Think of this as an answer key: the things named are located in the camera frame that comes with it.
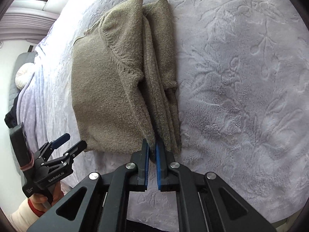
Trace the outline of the white left sleeve forearm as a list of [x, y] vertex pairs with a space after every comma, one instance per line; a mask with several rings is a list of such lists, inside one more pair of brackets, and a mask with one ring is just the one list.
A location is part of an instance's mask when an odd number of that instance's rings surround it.
[[32, 199], [25, 199], [7, 218], [15, 231], [25, 232], [46, 211], [43, 204], [34, 203]]

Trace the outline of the person's left hand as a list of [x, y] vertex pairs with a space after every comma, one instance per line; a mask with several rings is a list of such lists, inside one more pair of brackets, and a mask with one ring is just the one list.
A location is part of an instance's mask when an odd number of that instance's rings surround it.
[[[64, 193], [61, 190], [61, 183], [60, 182], [57, 182], [55, 184], [54, 191], [53, 191], [52, 195], [53, 195], [53, 202], [52, 202], [51, 206], [54, 206], [60, 199], [62, 199], [64, 197]], [[29, 198], [29, 200], [36, 210], [39, 210], [41, 212], [46, 212], [48, 210], [43, 205], [45, 202], [48, 201], [48, 198], [45, 195], [35, 193]]]

